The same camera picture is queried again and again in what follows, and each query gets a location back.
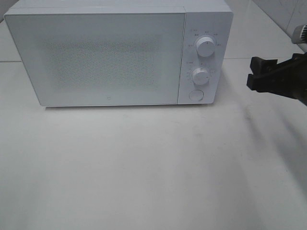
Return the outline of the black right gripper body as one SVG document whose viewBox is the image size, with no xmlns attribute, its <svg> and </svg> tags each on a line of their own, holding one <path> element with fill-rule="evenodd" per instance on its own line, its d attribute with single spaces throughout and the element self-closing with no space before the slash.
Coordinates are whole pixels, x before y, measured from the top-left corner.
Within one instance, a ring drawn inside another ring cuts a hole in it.
<svg viewBox="0 0 307 230">
<path fill-rule="evenodd" d="M 286 68 L 286 73 L 282 71 L 281 88 L 277 95 L 296 99 L 307 104 L 307 54 L 294 53 L 286 61 L 277 63 L 278 68 Z"/>
</svg>

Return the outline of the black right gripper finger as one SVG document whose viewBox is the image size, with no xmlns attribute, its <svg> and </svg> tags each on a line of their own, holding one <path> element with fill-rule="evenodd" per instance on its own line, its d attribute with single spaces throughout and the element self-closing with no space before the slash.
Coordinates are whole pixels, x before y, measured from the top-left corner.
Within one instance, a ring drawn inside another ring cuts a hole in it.
<svg viewBox="0 0 307 230">
<path fill-rule="evenodd" d="M 247 87 L 259 93 L 284 95 L 283 76 L 280 74 L 248 74 Z"/>
<path fill-rule="evenodd" d="M 252 57 L 250 69 L 254 75 L 261 75 L 272 71 L 277 65 L 277 59 L 262 59 L 260 57 Z"/>
</svg>

